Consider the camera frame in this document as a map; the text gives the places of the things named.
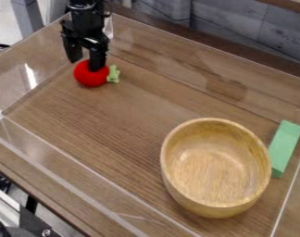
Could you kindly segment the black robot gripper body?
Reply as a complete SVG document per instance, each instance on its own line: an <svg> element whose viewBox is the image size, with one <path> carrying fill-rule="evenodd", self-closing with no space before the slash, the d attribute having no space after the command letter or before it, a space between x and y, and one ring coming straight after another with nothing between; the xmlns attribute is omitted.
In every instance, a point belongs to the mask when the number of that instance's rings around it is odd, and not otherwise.
<svg viewBox="0 0 300 237"><path fill-rule="evenodd" d="M64 19L62 40L66 49L86 43L108 44L109 37L104 33L105 19L110 17L104 4L69 4L70 19Z"/></svg>

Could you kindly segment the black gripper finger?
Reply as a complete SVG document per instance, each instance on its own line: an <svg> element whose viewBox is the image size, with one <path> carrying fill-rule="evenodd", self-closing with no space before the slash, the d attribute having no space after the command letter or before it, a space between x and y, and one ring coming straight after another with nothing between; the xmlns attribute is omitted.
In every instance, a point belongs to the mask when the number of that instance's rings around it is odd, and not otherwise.
<svg viewBox="0 0 300 237"><path fill-rule="evenodd" d="M84 57L82 45L77 38L68 36L65 33L61 36L68 58L72 63L76 63Z"/></svg>
<svg viewBox="0 0 300 237"><path fill-rule="evenodd" d="M90 60L89 60L90 71L98 71L106 65L108 51L109 46L106 44L100 44L90 48Z"/></svg>

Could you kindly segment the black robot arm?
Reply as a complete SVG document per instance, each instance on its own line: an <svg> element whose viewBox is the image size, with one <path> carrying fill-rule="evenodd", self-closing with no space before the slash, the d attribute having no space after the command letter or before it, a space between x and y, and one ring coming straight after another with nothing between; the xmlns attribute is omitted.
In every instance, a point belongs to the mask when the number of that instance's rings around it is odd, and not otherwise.
<svg viewBox="0 0 300 237"><path fill-rule="evenodd" d="M105 20L112 16L109 0L69 0L72 18L64 19L61 37L66 56L72 63L90 51L89 71L98 71L108 61L110 38L104 32Z"/></svg>

